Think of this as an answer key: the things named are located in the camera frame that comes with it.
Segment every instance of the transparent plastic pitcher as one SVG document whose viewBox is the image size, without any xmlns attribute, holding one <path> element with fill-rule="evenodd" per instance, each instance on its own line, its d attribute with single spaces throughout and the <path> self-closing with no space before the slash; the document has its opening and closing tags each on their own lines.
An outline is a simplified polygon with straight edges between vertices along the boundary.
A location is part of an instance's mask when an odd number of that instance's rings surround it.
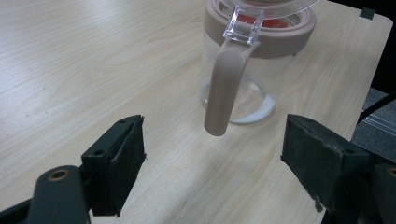
<svg viewBox="0 0 396 224">
<path fill-rule="evenodd" d="M 274 111 L 262 80 L 266 72 L 281 75 L 282 63 L 305 47 L 316 25 L 308 8 L 315 2 L 207 1 L 200 97 L 209 133 L 223 135 L 228 122 L 252 123 Z"/>
</svg>

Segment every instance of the dark floor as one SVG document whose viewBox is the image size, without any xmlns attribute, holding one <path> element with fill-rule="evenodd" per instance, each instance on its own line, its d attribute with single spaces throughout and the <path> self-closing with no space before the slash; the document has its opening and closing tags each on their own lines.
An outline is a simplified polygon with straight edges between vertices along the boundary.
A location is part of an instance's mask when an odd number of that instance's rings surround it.
<svg viewBox="0 0 396 224">
<path fill-rule="evenodd" d="M 384 96 L 384 92 L 370 89 L 363 108 Z M 352 143 L 396 162 L 396 101 L 359 123 L 352 136 Z"/>
</svg>

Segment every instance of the black mechanical part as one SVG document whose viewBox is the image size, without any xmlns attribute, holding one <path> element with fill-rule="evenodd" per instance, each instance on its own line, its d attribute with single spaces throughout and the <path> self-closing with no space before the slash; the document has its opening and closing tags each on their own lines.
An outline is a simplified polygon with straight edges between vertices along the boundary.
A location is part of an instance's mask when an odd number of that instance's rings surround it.
<svg viewBox="0 0 396 224">
<path fill-rule="evenodd" d="M 318 211 L 326 208 L 322 224 L 396 223 L 395 210 L 389 210 L 396 205 L 396 176 L 391 175 L 396 166 L 391 161 L 297 115 L 288 115 L 281 160 L 316 201 Z M 380 168 L 383 164 L 386 172 Z"/>
<path fill-rule="evenodd" d="M 34 197 L 0 213 L 0 223 L 90 223 L 94 216 L 120 215 L 146 158 L 143 117 L 121 119 L 83 155 L 82 165 L 47 171 Z"/>
</svg>

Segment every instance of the jug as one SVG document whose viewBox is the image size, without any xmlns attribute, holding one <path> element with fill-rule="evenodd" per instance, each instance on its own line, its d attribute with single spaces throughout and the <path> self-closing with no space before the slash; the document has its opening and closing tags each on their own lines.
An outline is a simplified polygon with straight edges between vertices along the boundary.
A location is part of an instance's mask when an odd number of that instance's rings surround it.
<svg viewBox="0 0 396 224">
<path fill-rule="evenodd" d="M 287 63 L 305 47 L 317 21 L 308 7 L 317 1 L 206 2 L 203 71 L 208 78 L 200 98 L 209 133 L 221 136 L 228 122 L 256 122 L 274 110 L 276 101 L 261 82 L 268 59 Z"/>
</svg>

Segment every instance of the light wood tabletop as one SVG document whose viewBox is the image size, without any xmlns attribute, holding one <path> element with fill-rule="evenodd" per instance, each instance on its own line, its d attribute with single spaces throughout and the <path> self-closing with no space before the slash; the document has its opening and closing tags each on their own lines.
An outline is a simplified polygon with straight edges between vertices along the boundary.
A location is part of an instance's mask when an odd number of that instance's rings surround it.
<svg viewBox="0 0 396 224">
<path fill-rule="evenodd" d="M 320 223 L 280 160 L 287 114 L 350 139 L 392 22 L 322 0 L 307 46 L 267 75 L 274 114 L 204 129 L 205 0 L 0 2 L 0 210 L 141 114 L 148 159 L 120 217 L 93 223 Z"/>
</svg>

